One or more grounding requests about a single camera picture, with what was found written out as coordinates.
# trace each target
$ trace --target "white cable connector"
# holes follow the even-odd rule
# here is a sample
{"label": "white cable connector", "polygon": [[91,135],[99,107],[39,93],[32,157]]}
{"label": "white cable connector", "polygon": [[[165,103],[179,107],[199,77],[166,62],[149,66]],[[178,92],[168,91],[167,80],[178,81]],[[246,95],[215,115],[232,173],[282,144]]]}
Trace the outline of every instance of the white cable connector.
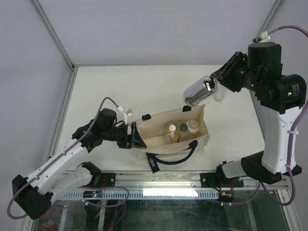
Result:
{"label": "white cable connector", "polygon": [[288,133],[291,133],[291,134],[294,134],[294,135],[298,135],[298,130],[295,130],[295,131],[288,130]]}
{"label": "white cable connector", "polygon": [[268,42],[270,40],[270,36],[267,31],[264,31],[260,37],[262,39],[260,42]]}
{"label": "white cable connector", "polygon": [[267,31],[264,31],[260,37],[254,38],[253,42],[258,43],[258,42],[268,42],[270,40],[270,36],[268,35]]}
{"label": "white cable connector", "polygon": [[131,109],[125,110],[121,106],[119,106],[117,109],[118,109],[119,112],[121,112],[123,114],[124,122],[125,122],[125,124],[127,124],[127,118],[133,114],[133,111]]}

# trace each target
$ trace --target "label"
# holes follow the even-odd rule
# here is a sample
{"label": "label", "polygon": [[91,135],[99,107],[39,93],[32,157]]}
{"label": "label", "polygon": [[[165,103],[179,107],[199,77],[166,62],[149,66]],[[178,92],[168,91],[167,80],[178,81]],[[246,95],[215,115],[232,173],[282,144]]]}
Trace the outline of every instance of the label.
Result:
{"label": "label", "polygon": [[293,89],[293,95],[292,96],[298,96],[298,94],[299,94],[299,85],[298,84],[294,84],[292,86],[292,89]]}
{"label": "label", "polygon": [[152,170],[153,173],[156,173],[158,172],[160,169],[157,165],[157,162],[155,160],[155,154],[151,154],[151,153],[146,153],[146,156],[148,157],[148,161],[149,161],[149,165],[150,165],[150,168]]}

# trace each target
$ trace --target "cable tie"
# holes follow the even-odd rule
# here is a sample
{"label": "cable tie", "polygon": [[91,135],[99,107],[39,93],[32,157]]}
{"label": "cable tie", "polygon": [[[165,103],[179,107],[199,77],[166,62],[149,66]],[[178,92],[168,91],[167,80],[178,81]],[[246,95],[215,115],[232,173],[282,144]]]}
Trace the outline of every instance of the cable tie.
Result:
{"label": "cable tie", "polygon": [[288,133],[294,134],[294,135],[298,135],[298,130],[292,131],[292,130],[288,130]]}

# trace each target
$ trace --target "white wall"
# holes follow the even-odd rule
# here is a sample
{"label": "white wall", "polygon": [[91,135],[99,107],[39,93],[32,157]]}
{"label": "white wall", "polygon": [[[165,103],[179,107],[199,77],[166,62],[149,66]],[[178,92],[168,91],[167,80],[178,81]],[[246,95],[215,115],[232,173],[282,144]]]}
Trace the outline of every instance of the white wall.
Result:
{"label": "white wall", "polygon": [[[0,230],[12,179],[46,161],[69,68],[28,0],[0,1]],[[19,215],[17,205],[12,213]]]}
{"label": "white wall", "polygon": [[[308,1],[285,1],[278,11],[269,30],[283,25],[297,25],[308,30]],[[282,46],[283,73],[285,75],[301,75],[308,83],[308,38],[292,29],[284,29],[271,36],[272,41]],[[308,115],[298,126],[299,135],[296,137],[295,160],[303,168],[303,173],[295,177],[297,196],[295,206],[305,230],[308,230]]]}
{"label": "white wall", "polygon": [[222,64],[275,0],[39,0],[74,64]]}

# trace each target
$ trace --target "bottle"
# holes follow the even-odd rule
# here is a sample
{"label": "bottle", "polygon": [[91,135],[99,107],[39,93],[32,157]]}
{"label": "bottle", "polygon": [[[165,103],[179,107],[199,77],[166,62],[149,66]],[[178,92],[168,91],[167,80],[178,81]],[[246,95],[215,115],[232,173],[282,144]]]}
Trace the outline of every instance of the bottle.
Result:
{"label": "bottle", "polygon": [[214,94],[214,100],[216,102],[221,102],[225,98],[227,91],[227,88],[222,85],[219,85],[217,92]]}
{"label": "bottle", "polygon": [[186,122],[188,130],[191,132],[192,138],[196,138],[198,135],[200,124],[197,120],[190,119]]}
{"label": "bottle", "polygon": [[192,139],[192,134],[188,130],[188,126],[184,120],[177,123],[177,130],[179,132],[179,142]]}
{"label": "bottle", "polygon": [[177,127],[172,123],[167,123],[165,128],[166,144],[177,143],[179,141],[179,133]]}

